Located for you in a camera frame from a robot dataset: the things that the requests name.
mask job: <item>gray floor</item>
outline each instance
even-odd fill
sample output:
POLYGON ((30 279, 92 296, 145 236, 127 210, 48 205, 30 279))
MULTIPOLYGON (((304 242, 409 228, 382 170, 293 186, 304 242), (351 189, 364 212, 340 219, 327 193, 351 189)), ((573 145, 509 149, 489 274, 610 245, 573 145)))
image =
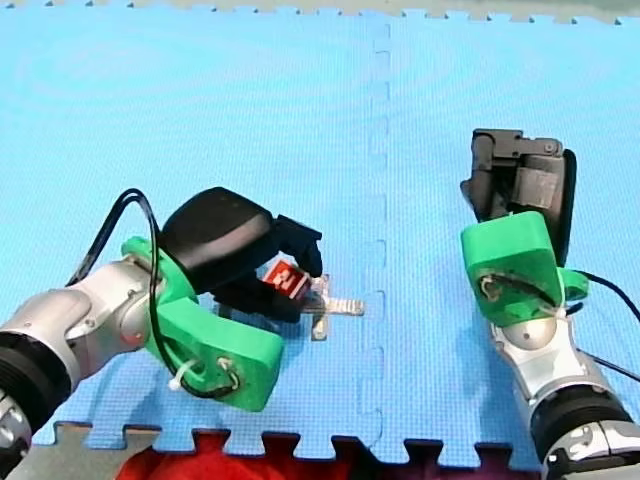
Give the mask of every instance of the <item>gray floor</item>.
MULTIPOLYGON (((215 2, 190 2, 172 0, 172 3, 187 6, 191 3, 215 3, 221 10, 230 10, 236 5, 252 5, 262 10, 271 10, 279 5, 296 5, 303 12, 320 7, 338 7, 345 14, 363 9, 373 9, 399 15, 403 8, 423 8, 433 16, 443 16, 447 10, 465 10, 473 18, 485 18, 487 13, 511 13, 515 20, 526 20, 528 15, 542 13, 554 15, 558 21, 568 22, 573 16, 587 15, 602 21, 613 22, 617 16, 640 17, 640 0, 217 0, 215 2)), ((61 427, 58 430, 58 445, 35 447, 25 461, 8 480, 109 480, 114 478, 126 458, 151 444, 155 434, 130 433, 128 449, 118 452, 91 451, 82 441, 86 430, 77 427, 61 427)))

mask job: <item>wire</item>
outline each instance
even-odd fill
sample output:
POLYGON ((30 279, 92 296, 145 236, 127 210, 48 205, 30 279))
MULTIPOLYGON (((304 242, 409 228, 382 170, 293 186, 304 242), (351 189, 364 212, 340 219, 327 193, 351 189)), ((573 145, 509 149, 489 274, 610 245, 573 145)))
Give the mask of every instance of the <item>wire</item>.
MULTIPOLYGON (((627 307, 629 307, 629 309, 633 312, 633 315, 636 317, 638 322, 640 322, 640 310, 638 310, 638 307, 633 303, 633 301, 629 298, 629 296, 619 286, 617 286, 615 283, 607 280, 606 278, 599 277, 597 275, 594 275, 593 273, 583 272, 581 270, 576 270, 576 272, 581 274, 581 275, 584 275, 585 277, 587 277, 592 282, 599 283, 600 285, 603 285, 603 286, 613 290, 616 294, 618 294, 618 296, 627 305, 627 307)), ((608 360, 600 358, 600 357, 598 357, 596 355, 593 355, 591 353, 585 352, 584 350, 580 350, 579 349, 579 351, 581 351, 585 355, 591 357, 594 362, 599 363, 603 367, 609 368, 609 369, 613 370, 614 372, 617 372, 617 373, 619 373, 621 375, 624 375, 625 377, 628 377, 628 378, 630 378, 632 380, 635 380, 636 382, 640 383, 640 375, 638 375, 636 373, 633 373, 633 372, 627 370, 626 368, 623 368, 623 367, 621 367, 619 365, 616 365, 615 363, 612 363, 612 362, 610 362, 608 360)))
MULTIPOLYGON (((599 277, 597 275, 594 275, 592 273, 589 272, 583 272, 580 270, 576 270, 577 273, 580 273, 582 275, 584 275, 585 277, 587 277, 590 281, 595 282, 595 283, 599 283, 600 285, 603 285, 611 290, 613 290, 616 294, 618 294, 618 296, 620 298, 622 298, 622 300, 624 301, 624 303, 627 305, 627 307, 629 307, 629 309, 633 312, 634 316, 636 317, 636 319, 638 320, 638 322, 640 322, 640 310, 638 310, 638 307, 633 303, 633 301, 629 298, 629 296, 619 287, 617 286, 615 283, 599 277)), ((538 287, 536 287, 535 285, 532 285, 526 281, 523 280, 518 280, 518 279, 514 279, 505 275, 497 275, 497 274, 491 274, 491 275, 487 275, 484 278, 488 278, 490 281, 498 281, 499 283, 503 283, 503 284, 507 284, 513 288, 516 288, 518 290, 521 290, 525 293, 531 293, 536 295, 538 298, 540 298, 543 302, 547 303, 547 304, 551 304, 551 298, 544 293, 542 290, 540 290, 538 287)), ((574 315, 576 313, 578 313, 580 310, 582 310, 582 307, 584 306, 584 304, 582 302, 578 302, 575 303, 573 305, 571 305, 569 308, 567 308, 567 315, 574 315)), ((596 355, 593 355, 591 353, 585 352, 584 350, 580 350, 578 349, 578 351, 581 351, 582 353, 584 353, 585 355, 591 357, 593 359, 594 362, 602 365, 603 367, 609 368, 611 370, 613 370, 614 372, 617 372, 621 375, 624 375, 632 380, 635 380, 636 382, 640 383, 640 375, 637 375, 619 365, 616 365, 615 363, 612 363, 608 360, 605 360, 603 358, 600 358, 596 355)))
POLYGON ((592 282, 596 282, 596 283, 599 283, 600 285, 604 285, 605 287, 607 287, 607 288, 613 290, 615 293, 617 293, 618 296, 622 299, 622 301, 627 305, 627 307, 629 307, 629 310, 631 310, 633 312, 633 314, 636 317, 636 319, 638 320, 638 322, 640 322, 640 310, 638 310, 638 307, 633 303, 633 301, 629 298, 629 296, 626 293, 624 293, 624 291, 619 286, 617 286, 615 283, 610 282, 609 280, 607 280, 605 278, 598 277, 597 275, 594 275, 593 273, 582 272, 580 270, 576 270, 576 272, 584 275, 585 277, 587 277, 592 282))
MULTIPOLYGON (((158 348, 158 353, 160 354, 163 363, 169 369, 171 375, 175 376, 178 368, 174 365, 171 357, 169 356, 169 352, 167 351, 166 346, 166 337, 162 335, 162 332, 160 331, 160 322, 158 321, 156 292, 160 280, 158 267, 160 257, 160 229, 158 228, 158 222, 156 221, 155 215, 153 214, 151 205, 149 204, 149 201, 147 200, 147 197, 144 195, 144 193, 142 193, 137 188, 129 188, 116 199, 102 226, 100 227, 96 238, 89 247, 87 254, 85 255, 82 262, 80 262, 80 265, 78 266, 76 272, 71 276, 66 286, 74 285, 86 278, 86 276, 89 274, 96 261, 98 260, 98 257, 104 250, 105 245, 109 241, 113 230, 122 217, 122 213, 129 204, 134 202, 137 203, 144 212, 149 224, 149 230, 151 234, 151 275, 149 278, 149 323, 151 324, 151 334, 153 335, 156 347, 158 348)), ((180 385, 186 392, 195 397, 219 399, 232 393, 238 388, 237 376, 235 375, 235 373, 232 376, 231 373, 233 372, 231 371, 229 371, 228 373, 232 384, 217 387, 210 391, 200 391, 198 389, 195 389, 191 385, 189 385, 184 378, 180 379, 180 385)))
POLYGON ((538 288, 534 284, 527 282, 526 280, 521 280, 514 276, 500 274, 500 273, 491 273, 489 275, 485 275, 480 278, 480 281, 483 281, 483 280, 488 280, 489 282, 495 282, 495 283, 507 285, 516 290, 520 290, 523 293, 535 295, 547 305, 550 305, 552 307, 556 306, 555 302, 553 301, 553 298, 547 295, 545 291, 538 288))
POLYGON ((580 352, 584 353, 585 355, 591 357, 594 362, 599 363, 603 367, 610 368, 614 372, 618 372, 619 374, 624 375, 625 377, 629 377, 630 379, 635 380, 636 382, 640 383, 640 375, 637 375, 637 374, 627 370, 626 368, 622 368, 621 366, 616 365, 615 363, 611 363, 608 360, 605 360, 603 358, 597 357, 596 355, 593 355, 592 353, 585 352, 584 350, 581 350, 581 349, 578 349, 578 351, 580 351, 580 352))

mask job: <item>interlocking foam tile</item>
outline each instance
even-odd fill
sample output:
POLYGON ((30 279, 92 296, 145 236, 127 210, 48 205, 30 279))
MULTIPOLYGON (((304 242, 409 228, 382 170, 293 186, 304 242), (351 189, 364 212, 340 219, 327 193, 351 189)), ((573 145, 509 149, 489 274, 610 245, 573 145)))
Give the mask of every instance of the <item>interlocking foam tile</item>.
MULTIPOLYGON (((473 446, 510 443, 511 465, 535 468, 512 375, 489 348, 465 278, 460 232, 475 222, 459 191, 474 128, 560 139, 578 158, 568 266, 612 279, 640 301, 640 29, 582 22, 390 18, 387 322, 382 332, 383 461, 403 441, 438 439, 440 462, 473 466, 473 446)), ((594 285, 575 320, 585 350, 640 371, 640 327, 594 285)), ((640 386, 606 372, 640 420, 640 386)))
MULTIPOLYGON (((319 228, 333 294, 367 301, 325 343, 309 341, 309 319, 282 330, 280 382, 257 415, 170 392, 146 352, 114 359, 53 420, 91 423, 89 446, 121 447, 139 425, 162 430, 158 449, 190 450, 192 429, 222 428, 232 453, 290 432, 296 455, 325 458, 332 435, 352 435, 388 462, 425 439, 444 442, 442 464, 477 465, 474 444, 509 443, 512 466, 536 468, 462 265, 474 218, 458 185, 477 127, 576 152, 569 266, 640 298, 637 22, 337 13, 0 12, 0 316, 66 280, 130 185, 161 219, 220 184, 319 228)), ((142 225, 128 213, 115 238, 142 225)), ((116 255, 114 241, 104 258, 116 255)), ((640 329, 613 294, 595 286, 576 327, 583 348, 640 371, 640 329)), ((640 419, 638 387, 609 378, 640 419)))
MULTIPOLYGON (((319 229, 331 294, 368 309, 335 316, 325 342, 311 342, 309 318, 282 328, 280 381, 260 414, 171 392, 141 351, 82 383, 37 442, 54 442, 52 425, 66 421, 92 424, 93 448, 122 447, 127 425, 160 429, 155 447, 168 451, 192 449, 192 429, 229 429, 226 449, 238 454, 262 453, 263 432, 300 434, 296 455, 311 458, 334 456, 332 435, 372 444, 386 232, 377 22, 76 7, 0 14, 0 317, 66 281, 129 186, 160 221, 224 185, 319 229)), ((131 210, 103 261, 147 232, 131 210)))

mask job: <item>red tag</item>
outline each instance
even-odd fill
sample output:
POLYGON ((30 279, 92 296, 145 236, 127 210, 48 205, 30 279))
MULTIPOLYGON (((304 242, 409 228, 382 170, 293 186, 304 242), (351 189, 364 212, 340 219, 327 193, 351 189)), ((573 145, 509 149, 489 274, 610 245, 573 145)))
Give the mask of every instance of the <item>red tag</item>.
POLYGON ((292 300, 301 300, 311 287, 309 274, 284 260, 274 263, 262 280, 292 300))

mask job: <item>green plastic part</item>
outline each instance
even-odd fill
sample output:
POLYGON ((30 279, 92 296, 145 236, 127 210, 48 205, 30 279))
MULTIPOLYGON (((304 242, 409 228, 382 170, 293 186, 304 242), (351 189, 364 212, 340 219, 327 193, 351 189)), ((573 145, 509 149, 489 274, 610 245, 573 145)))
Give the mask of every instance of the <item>green plastic part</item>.
MULTIPOLYGON (((144 238, 133 237, 123 244, 122 254, 150 262, 151 244, 144 238)), ((184 380, 197 390, 210 391, 230 384, 231 371, 239 379, 239 388, 219 401, 244 410, 263 410, 280 372, 283 339, 200 307, 187 277, 162 251, 158 270, 162 278, 157 299, 158 323, 167 338, 169 357, 176 367, 190 360, 198 361, 185 372, 184 380)), ((145 347, 162 360, 153 335, 145 347)))
POLYGON ((240 388, 221 401, 244 410, 259 412, 271 395, 284 343, 279 335, 213 315, 188 298, 158 307, 162 332, 179 345, 181 363, 197 358, 201 367, 186 374, 190 385, 212 390, 229 384, 220 359, 230 360, 230 369, 240 379, 240 388))
POLYGON ((566 268, 558 268, 564 285, 567 302, 583 300, 589 294, 589 279, 581 273, 566 268))
POLYGON ((461 240, 467 276, 480 310, 489 321, 506 327, 548 316, 541 307, 564 305, 563 277, 556 265, 544 218, 538 212, 473 225, 462 232, 461 240), (514 282, 501 282, 487 296, 481 282, 489 275, 514 282), (534 286, 553 305, 532 291, 515 286, 521 284, 534 286))

